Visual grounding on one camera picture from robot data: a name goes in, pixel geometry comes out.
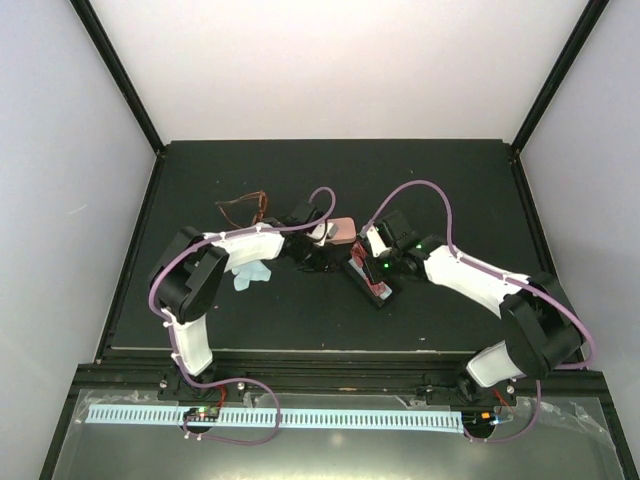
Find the red frame sunglasses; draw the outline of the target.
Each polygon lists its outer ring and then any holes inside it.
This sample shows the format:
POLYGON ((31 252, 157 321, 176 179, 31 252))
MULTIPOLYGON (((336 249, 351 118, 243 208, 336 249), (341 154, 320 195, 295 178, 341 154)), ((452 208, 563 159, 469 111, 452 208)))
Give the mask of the red frame sunglasses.
POLYGON ((363 279, 370 293, 380 300, 389 298, 392 289, 381 280, 376 270, 375 261, 359 241, 356 241, 351 247, 350 255, 349 265, 363 279))

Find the black glasses case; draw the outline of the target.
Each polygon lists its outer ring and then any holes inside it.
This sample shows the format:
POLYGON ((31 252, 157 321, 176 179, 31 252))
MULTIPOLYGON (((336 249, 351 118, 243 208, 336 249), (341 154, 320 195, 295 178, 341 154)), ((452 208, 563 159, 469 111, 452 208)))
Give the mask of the black glasses case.
POLYGON ((371 274, 376 273, 375 262, 365 246, 356 241, 349 250, 348 256, 341 262, 341 268, 352 284, 378 310, 394 302, 402 289, 393 280, 375 282, 371 274))

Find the pink glasses case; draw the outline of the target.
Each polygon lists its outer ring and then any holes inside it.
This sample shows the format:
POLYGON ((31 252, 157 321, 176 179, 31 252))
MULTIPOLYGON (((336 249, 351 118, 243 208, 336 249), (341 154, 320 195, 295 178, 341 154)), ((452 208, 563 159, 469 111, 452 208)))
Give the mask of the pink glasses case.
POLYGON ((328 244, 345 245, 356 240, 357 231, 354 219, 351 217, 333 218, 328 221, 330 226, 329 235, 326 239, 328 244))

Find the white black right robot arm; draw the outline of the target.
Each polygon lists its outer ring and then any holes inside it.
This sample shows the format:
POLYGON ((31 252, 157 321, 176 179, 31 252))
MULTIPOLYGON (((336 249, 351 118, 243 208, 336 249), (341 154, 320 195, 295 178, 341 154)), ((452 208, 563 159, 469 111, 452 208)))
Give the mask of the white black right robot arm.
POLYGON ((454 379, 464 403, 479 402, 507 380, 545 378, 587 341, 555 277, 512 273, 437 236, 420 237, 398 211, 366 227, 350 255, 349 265, 378 305, 396 295, 394 278, 412 277, 451 289, 499 319, 503 339, 467 360, 454 379))

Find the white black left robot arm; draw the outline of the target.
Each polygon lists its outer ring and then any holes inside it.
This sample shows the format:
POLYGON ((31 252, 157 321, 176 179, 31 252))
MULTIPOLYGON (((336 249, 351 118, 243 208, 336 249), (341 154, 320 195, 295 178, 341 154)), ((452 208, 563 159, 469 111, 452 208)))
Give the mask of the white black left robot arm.
POLYGON ((149 280, 149 309, 163 320, 171 359, 180 374, 179 386, 193 399, 207 397, 225 384, 215 381, 207 314, 214 306, 223 276, 255 282, 257 267, 282 256, 306 264, 335 244, 345 230, 305 202, 284 219, 267 219, 245 228, 200 232, 182 228, 153 267, 149 280))

